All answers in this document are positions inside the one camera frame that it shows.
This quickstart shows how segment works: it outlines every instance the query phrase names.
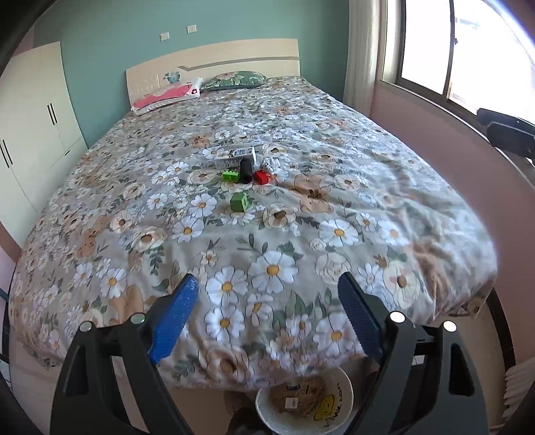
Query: window sill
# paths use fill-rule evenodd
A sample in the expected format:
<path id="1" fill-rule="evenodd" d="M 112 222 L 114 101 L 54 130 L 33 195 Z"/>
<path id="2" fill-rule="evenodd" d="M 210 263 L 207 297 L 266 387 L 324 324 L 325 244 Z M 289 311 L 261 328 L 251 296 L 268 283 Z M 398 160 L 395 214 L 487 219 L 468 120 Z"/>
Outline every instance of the window sill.
<path id="1" fill-rule="evenodd" d="M 463 118 L 458 116 L 457 114 L 453 113 L 452 111 L 448 110 L 447 108 L 441 106 L 440 104 L 414 92 L 410 89 L 407 89 L 403 86 L 400 86 L 395 83 L 391 83 L 389 81 L 380 80 L 380 85 L 385 85 L 386 87 L 390 88 L 390 90 L 394 91 L 400 96 L 406 97 L 406 94 L 410 94 L 411 96 L 415 97 L 416 99 L 419 99 L 421 101 L 425 101 L 428 104 L 431 104 L 436 108 L 437 111 L 439 111 L 442 115 L 442 117 L 449 119 L 449 121 L 454 121 L 455 124 L 459 125 L 462 124 L 465 128 L 469 129 L 470 132 L 475 133 L 478 137 L 480 137 L 482 140 L 484 140 L 488 146 L 492 146 L 486 136 L 482 133 L 482 131 L 478 128 L 475 128 L 472 124 L 465 121 Z M 511 154 L 505 151 L 502 151 L 500 149 L 494 148 L 497 152 L 499 152 L 503 158 L 505 158 L 510 164 L 513 165 L 513 167 L 520 173 L 520 175 L 529 183 L 529 185 L 535 190 L 535 166 L 526 158 L 520 157 L 515 154 Z"/>

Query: pink and white pillow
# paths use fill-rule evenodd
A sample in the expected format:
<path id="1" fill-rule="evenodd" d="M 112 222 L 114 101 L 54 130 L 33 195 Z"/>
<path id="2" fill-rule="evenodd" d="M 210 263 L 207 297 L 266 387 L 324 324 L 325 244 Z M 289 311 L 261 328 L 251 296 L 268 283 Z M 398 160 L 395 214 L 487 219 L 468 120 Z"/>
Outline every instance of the pink and white pillow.
<path id="1" fill-rule="evenodd" d="M 135 115 L 143 115 L 169 104 L 199 98 L 201 86 L 202 77 L 197 77 L 186 84 L 180 82 L 172 83 L 137 100 L 132 106 L 132 112 Z"/>

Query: wrinkled fabric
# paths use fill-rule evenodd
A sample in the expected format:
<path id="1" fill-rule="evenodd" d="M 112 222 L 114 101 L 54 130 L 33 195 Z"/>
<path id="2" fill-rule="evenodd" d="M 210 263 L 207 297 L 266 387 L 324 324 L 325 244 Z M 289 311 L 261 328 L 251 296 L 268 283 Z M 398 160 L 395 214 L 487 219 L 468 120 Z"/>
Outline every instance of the wrinkled fabric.
<path id="1" fill-rule="evenodd" d="M 221 147 L 249 146 L 280 162 L 267 185 L 202 169 Z M 496 256 L 463 199 L 402 142 L 302 78 L 269 79 L 118 122 L 29 234 L 9 315 L 54 365 L 81 322 L 120 324 L 191 273 L 199 299 L 160 373 L 247 390 L 364 355 L 338 300 L 344 272 L 428 324 L 476 313 Z"/>

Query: white wardrobe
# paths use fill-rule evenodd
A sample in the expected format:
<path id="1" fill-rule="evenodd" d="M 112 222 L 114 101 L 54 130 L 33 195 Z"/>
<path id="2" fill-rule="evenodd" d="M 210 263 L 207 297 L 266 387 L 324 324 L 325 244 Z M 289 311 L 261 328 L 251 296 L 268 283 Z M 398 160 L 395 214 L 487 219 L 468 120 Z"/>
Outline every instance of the white wardrobe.
<path id="1" fill-rule="evenodd" d="M 22 246 L 87 151 L 59 42 L 13 57 L 0 77 L 0 222 Z"/>

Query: window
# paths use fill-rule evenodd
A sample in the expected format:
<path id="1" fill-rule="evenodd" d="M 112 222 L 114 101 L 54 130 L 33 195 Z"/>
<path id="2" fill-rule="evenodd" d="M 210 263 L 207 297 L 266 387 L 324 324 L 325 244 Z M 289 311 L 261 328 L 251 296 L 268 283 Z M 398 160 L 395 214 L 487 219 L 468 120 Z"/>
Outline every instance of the window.
<path id="1" fill-rule="evenodd" d="M 535 123 L 535 47 L 495 0 L 401 0 L 396 83 L 472 125 L 485 108 Z"/>

